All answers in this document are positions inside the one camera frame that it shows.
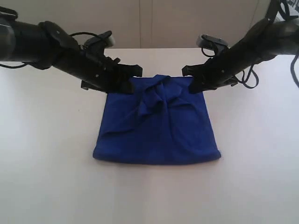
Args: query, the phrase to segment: cloth fold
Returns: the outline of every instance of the cloth fold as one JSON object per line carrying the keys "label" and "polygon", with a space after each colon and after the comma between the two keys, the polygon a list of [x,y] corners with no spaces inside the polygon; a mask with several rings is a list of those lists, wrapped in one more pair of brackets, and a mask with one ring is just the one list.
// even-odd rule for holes
{"label": "cloth fold", "polygon": [[132,78],[133,95],[107,96],[95,159],[184,165],[219,159],[202,93],[191,77]]}

